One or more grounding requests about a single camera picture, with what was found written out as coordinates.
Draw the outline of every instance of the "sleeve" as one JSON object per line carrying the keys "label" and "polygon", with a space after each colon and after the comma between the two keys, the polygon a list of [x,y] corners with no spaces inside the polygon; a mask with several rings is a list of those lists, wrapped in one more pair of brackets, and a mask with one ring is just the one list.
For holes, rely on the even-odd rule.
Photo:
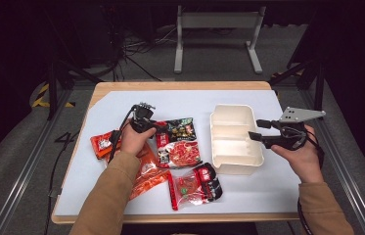
{"label": "sleeve", "polygon": [[140,160],[118,153],[100,175],[69,234],[120,234]]}
{"label": "sleeve", "polygon": [[313,234],[353,234],[327,183],[301,183],[298,190],[301,210]]}

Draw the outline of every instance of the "hand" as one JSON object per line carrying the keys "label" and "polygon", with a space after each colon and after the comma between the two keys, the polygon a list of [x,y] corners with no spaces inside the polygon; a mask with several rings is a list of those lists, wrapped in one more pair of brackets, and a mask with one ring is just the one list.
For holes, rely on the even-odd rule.
{"label": "hand", "polygon": [[153,127],[139,134],[131,127],[128,120],[121,133],[120,151],[136,156],[142,150],[148,138],[155,133],[156,129]]}
{"label": "hand", "polygon": [[[306,125],[305,128],[314,135],[314,129],[311,126]],[[311,134],[308,134],[308,136],[315,141],[314,136]],[[287,150],[278,145],[271,146],[271,150],[289,162],[292,170],[297,174],[302,183],[324,182],[316,147],[309,141],[306,141],[303,147],[294,151]]]}

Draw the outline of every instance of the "red snack package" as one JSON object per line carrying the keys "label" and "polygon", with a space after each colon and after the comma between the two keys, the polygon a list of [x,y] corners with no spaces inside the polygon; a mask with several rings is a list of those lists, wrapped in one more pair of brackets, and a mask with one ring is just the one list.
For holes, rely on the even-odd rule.
{"label": "red snack package", "polygon": [[137,157],[140,158],[141,163],[139,172],[136,174],[130,200],[163,183],[167,180],[167,175],[170,174],[168,169],[158,167],[158,158],[149,147],[149,144],[145,143]]}
{"label": "red snack package", "polygon": [[[110,152],[113,148],[112,143],[109,140],[111,135],[112,133],[109,132],[90,138],[97,159],[104,159],[106,165],[109,164]],[[115,149],[116,153],[120,151],[120,143],[121,141],[118,140]],[[167,169],[158,168],[158,158],[148,143],[145,143],[143,149],[137,154],[137,157],[140,159],[141,163],[139,171],[136,174],[136,181],[134,182],[133,191],[129,200],[132,200],[156,185],[163,183],[167,180],[167,175],[169,174]]]}
{"label": "red snack package", "polygon": [[201,164],[182,176],[168,175],[172,208],[178,211],[187,205],[213,202],[222,195],[222,188],[214,168]]}
{"label": "red snack package", "polygon": [[160,167],[189,167],[202,162],[191,117],[158,121],[156,125],[163,126],[156,133]]}
{"label": "red snack package", "polygon": [[[97,159],[108,159],[110,152],[112,151],[112,143],[110,142],[110,137],[112,132],[108,132],[102,135],[96,135],[90,138],[91,145],[93,146],[94,153]],[[117,149],[120,149],[120,140],[117,142]]]}

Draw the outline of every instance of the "white tabletop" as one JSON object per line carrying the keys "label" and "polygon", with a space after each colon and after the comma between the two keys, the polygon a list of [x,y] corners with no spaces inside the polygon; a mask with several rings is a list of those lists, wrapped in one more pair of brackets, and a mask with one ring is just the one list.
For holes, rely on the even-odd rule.
{"label": "white tabletop", "polygon": [[[272,90],[158,90],[112,91],[87,113],[80,139],[53,212],[53,220],[78,215],[84,200],[105,168],[91,147],[90,137],[120,126],[134,104],[156,107],[152,119],[194,118],[202,160],[211,163],[209,116],[218,104],[248,105],[255,119],[278,119],[283,111]],[[258,128],[264,135],[278,130]],[[252,175],[219,174],[223,195],[217,201],[174,211],[167,182],[130,201],[126,215],[189,215],[297,212],[298,177],[287,161],[261,144],[264,163]],[[188,169],[175,169],[182,175]]]}

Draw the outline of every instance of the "orange package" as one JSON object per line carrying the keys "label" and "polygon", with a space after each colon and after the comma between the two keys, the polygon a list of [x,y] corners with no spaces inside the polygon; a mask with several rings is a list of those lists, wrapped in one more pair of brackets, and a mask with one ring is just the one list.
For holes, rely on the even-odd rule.
{"label": "orange package", "polygon": [[141,162],[139,172],[136,174],[136,181],[134,182],[130,200],[163,183],[167,180],[169,174],[168,169],[158,167],[158,158],[148,143],[145,143],[145,146],[143,146],[142,151],[137,157],[140,158]]}
{"label": "orange package", "polygon": [[[112,151],[112,142],[110,142],[110,137],[112,132],[108,132],[102,135],[96,135],[90,138],[91,145],[93,146],[94,153],[97,159],[109,159],[110,152]],[[120,140],[117,142],[116,149],[120,149]]]}
{"label": "orange package", "polygon": [[[113,148],[112,143],[109,140],[111,135],[112,133],[109,132],[90,138],[91,145],[93,146],[97,159],[104,159],[106,161],[106,165],[109,163],[110,152]],[[118,140],[116,147],[116,152],[118,151],[120,151],[120,140]],[[148,143],[145,143],[142,151],[140,151],[137,157],[141,162],[129,200],[132,200],[156,185],[163,183],[167,180],[169,174],[168,169],[158,167],[159,160]]]}

